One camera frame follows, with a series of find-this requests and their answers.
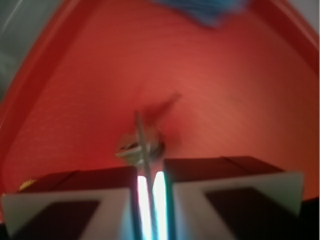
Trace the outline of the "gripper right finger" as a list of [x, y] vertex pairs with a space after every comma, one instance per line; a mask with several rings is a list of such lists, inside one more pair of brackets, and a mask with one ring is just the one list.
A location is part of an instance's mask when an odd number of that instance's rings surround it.
[[167, 158], [171, 240], [300, 240], [304, 176], [251, 156]]

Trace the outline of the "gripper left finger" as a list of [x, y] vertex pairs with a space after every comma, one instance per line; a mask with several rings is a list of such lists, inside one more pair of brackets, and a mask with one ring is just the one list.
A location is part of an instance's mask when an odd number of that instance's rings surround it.
[[11, 240], [138, 240], [133, 166], [45, 175], [1, 198]]

